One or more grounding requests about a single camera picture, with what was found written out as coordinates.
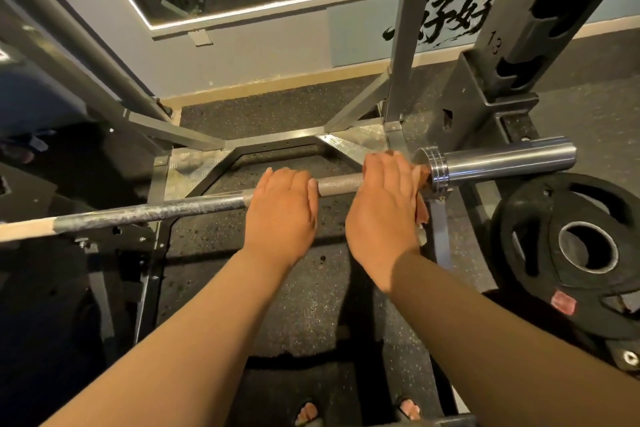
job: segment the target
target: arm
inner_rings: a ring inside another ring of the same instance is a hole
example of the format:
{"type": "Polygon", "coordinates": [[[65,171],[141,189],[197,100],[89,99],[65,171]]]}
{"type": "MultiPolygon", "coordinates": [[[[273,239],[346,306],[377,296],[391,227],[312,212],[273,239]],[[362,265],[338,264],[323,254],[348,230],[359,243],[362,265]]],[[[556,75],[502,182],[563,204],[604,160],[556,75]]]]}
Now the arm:
{"type": "Polygon", "coordinates": [[[640,384],[500,308],[419,254],[417,180],[370,155],[346,221],[351,252],[413,327],[481,425],[640,421],[640,384]]]}
{"type": "Polygon", "coordinates": [[[316,235],[317,200],[308,172],[268,169],[242,250],[44,425],[221,426],[264,314],[316,235]]]}

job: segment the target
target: person's left hand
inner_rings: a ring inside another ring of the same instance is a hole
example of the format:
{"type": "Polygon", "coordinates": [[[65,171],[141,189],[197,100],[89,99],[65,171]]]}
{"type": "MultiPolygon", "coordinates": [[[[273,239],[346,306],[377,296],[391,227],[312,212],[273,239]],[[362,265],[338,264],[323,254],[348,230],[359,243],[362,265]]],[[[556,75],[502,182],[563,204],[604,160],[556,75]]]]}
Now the person's left hand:
{"type": "Polygon", "coordinates": [[[317,181],[288,167],[262,175],[246,214],[243,249],[274,266],[291,268],[316,237],[317,181]]]}

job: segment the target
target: baseboard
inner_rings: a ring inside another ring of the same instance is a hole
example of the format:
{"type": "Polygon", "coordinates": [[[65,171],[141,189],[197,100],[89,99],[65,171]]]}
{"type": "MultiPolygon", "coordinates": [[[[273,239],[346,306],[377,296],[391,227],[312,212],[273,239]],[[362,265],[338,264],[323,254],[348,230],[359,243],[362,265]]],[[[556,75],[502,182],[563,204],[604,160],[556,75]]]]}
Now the baseboard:
{"type": "MultiPolygon", "coordinates": [[[[574,39],[605,34],[607,32],[635,29],[638,27],[640,27],[640,16],[629,16],[620,19],[612,19],[610,21],[592,22],[581,27],[580,31],[578,31],[574,36],[574,39]]],[[[461,51],[465,51],[471,47],[473,47],[473,44],[417,53],[413,58],[413,66],[424,66],[426,64],[453,61],[458,58],[461,51]]],[[[268,80],[259,80],[241,85],[214,88],[180,96],[172,96],[169,98],[163,98],[162,103],[163,105],[167,105],[168,107],[177,110],[178,108],[188,107],[190,105],[199,105],[201,103],[210,103],[212,101],[243,98],[245,96],[254,96],[272,91],[282,91],[333,81],[349,80],[360,76],[377,75],[382,73],[388,65],[389,59],[386,58],[377,61],[353,64],[350,66],[332,67],[316,73],[279,76],[268,80]]]]}

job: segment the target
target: chinese calligraphy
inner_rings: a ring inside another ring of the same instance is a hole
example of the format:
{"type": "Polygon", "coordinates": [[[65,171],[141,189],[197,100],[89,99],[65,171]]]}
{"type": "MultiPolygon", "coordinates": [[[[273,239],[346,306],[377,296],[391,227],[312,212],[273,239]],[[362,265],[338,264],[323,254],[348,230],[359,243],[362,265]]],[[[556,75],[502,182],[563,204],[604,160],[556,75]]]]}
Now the chinese calligraphy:
{"type": "MultiPolygon", "coordinates": [[[[463,30],[463,32],[438,42],[436,46],[445,41],[454,41],[464,35],[477,33],[482,29],[494,0],[480,0],[480,6],[476,0],[465,0],[460,10],[448,9],[454,1],[435,0],[431,2],[431,7],[437,10],[431,19],[429,19],[431,12],[428,9],[424,11],[422,28],[418,35],[419,44],[433,44],[442,35],[445,27],[450,32],[460,30],[463,30]]],[[[391,41],[395,33],[396,30],[389,27],[382,33],[382,38],[385,41],[391,41]]]]}

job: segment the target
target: bolt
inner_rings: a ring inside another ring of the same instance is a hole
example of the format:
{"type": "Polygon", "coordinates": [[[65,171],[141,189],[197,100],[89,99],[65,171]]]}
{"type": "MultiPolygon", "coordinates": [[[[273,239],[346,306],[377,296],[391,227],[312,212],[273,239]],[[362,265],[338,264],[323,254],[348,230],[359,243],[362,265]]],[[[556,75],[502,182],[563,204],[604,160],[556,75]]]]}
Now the bolt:
{"type": "Polygon", "coordinates": [[[625,351],[622,353],[622,359],[631,366],[638,366],[638,364],[640,364],[640,358],[638,358],[638,355],[633,351],[625,351]]]}

